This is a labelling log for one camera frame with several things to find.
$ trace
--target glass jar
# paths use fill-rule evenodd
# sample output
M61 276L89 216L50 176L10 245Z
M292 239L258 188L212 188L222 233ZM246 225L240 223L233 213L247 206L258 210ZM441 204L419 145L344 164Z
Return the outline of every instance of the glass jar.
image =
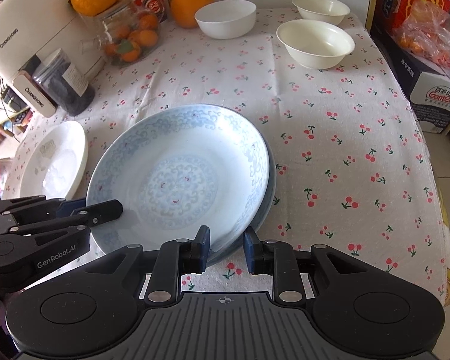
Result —
M99 35L91 42L82 42L82 52L99 47L113 65L128 66L144 59L160 40L157 16L132 0L118 0L94 17L94 26Z
M55 50L32 74L39 87L71 116L88 108L95 89L62 49Z

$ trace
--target plastic bag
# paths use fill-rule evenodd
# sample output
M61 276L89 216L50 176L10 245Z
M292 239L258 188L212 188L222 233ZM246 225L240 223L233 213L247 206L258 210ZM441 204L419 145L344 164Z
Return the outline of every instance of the plastic bag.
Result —
M394 35L400 47L450 69L450 15L438 5L415 0Z

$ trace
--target ribbed black surface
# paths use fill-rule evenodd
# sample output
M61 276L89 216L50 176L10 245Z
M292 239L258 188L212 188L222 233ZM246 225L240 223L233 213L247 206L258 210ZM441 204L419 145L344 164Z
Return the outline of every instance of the ribbed black surface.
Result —
M423 353L417 360L434 359ZM19 360L35 359L22 355ZM325 341L300 310L265 293L186 293L153 309L127 340L87 360L356 360Z

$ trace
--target cherry print tablecloth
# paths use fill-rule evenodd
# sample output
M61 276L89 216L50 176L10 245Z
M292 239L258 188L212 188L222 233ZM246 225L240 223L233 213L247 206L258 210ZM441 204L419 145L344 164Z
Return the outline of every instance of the cherry print tablecloth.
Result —
M277 188L261 239L295 249L327 243L417 283L444 302L450 267L428 150L408 102L363 25L341 23L353 54L328 70L298 65L276 39L295 10L259 10L241 38L213 40L197 28L163 25L163 42L125 69L106 67L94 80L91 107L74 118L85 128L89 159L77 197L84 196L107 147L144 117L181 104L219 104L252 121L276 160ZM5 197L17 196L31 150L63 110L36 116L20 145ZM101 255L92 250L57 275ZM184 290L269 290L271 278L247 274L243 252L183 277Z

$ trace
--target metal screw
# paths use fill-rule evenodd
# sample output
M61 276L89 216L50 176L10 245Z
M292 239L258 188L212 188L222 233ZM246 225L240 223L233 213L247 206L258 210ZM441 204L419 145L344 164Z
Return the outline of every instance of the metal screw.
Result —
M278 296L281 300L287 303L300 302L303 295L296 291L284 291Z
M154 291L148 294L148 299L156 303L166 302L171 297L172 295L166 291Z

